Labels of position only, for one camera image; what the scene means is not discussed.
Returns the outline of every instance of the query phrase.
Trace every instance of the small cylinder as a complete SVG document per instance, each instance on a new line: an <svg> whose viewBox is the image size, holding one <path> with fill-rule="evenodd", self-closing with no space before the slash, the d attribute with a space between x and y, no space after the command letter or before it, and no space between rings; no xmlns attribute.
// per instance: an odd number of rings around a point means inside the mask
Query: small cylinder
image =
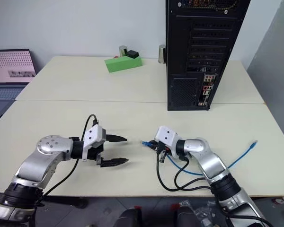
<svg viewBox="0 0 284 227"><path fill-rule="evenodd" d="M127 46L119 46L120 57L126 56Z"/></svg>
<svg viewBox="0 0 284 227"><path fill-rule="evenodd" d="M166 50L166 46L165 46L165 45L160 45L160 46L159 46L158 62L159 62L160 64L166 63L165 50Z"/></svg>

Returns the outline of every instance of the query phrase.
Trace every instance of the gray wall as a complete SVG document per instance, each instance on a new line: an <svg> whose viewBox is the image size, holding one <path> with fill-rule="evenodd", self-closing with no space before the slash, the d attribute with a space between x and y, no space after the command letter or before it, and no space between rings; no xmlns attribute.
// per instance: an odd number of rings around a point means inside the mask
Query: gray wall
<svg viewBox="0 0 284 227"><path fill-rule="evenodd" d="M249 66L280 2L251 0L231 59ZM120 45L157 58L163 43L165 0L0 0L0 49L29 48L39 68L59 54L115 56Z"/></svg>
<svg viewBox="0 0 284 227"><path fill-rule="evenodd" d="M284 133L284 0L248 73Z"/></svg>

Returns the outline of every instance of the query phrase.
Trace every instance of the green sponge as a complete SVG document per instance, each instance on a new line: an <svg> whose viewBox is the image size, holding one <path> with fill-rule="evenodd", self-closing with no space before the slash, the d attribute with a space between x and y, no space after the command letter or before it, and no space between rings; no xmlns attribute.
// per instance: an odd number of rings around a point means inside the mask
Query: green sponge
<svg viewBox="0 0 284 227"><path fill-rule="evenodd" d="M142 66L141 57L130 58L127 56L105 60L109 72L116 72Z"/></svg>

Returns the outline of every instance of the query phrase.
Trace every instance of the blue ethernet cable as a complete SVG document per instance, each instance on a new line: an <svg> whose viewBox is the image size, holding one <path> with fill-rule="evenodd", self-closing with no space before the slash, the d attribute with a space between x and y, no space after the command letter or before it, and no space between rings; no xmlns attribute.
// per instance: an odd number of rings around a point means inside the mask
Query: blue ethernet cable
<svg viewBox="0 0 284 227"><path fill-rule="evenodd" d="M152 146L153 144L149 143L149 142L146 142L146 141L142 141L142 144L147 146L147 147L150 147ZM231 168L233 167L237 162L239 162L242 158L244 158L244 156L246 156L254 147L255 145L257 144L257 140L254 141L250 147L247 149L247 151L245 151L245 153L243 155L241 155L239 158L237 158L233 163L231 163L228 168ZM171 161L172 164L174 164L178 169L181 169L181 167L179 167L175 162L174 160L172 160L172 158L167 155L167 158ZM183 170L184 173L187 173L187 174L191 174L191 175L197 175L197 176L203 176L203 174L199 174L199 173L194 173L194 172L190 172L190 171L187 171L187 170Z"/></svg>

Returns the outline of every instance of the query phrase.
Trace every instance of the black computer case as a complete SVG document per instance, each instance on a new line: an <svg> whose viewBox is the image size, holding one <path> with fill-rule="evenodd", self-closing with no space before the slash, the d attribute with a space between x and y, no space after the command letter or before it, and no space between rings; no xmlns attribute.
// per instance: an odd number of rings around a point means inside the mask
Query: black computer case
<svg viewBox="0 0 284 227"><path fill-rule="evenodd" d="M168 110L210 108L249 2L166 0Z"/></svg>

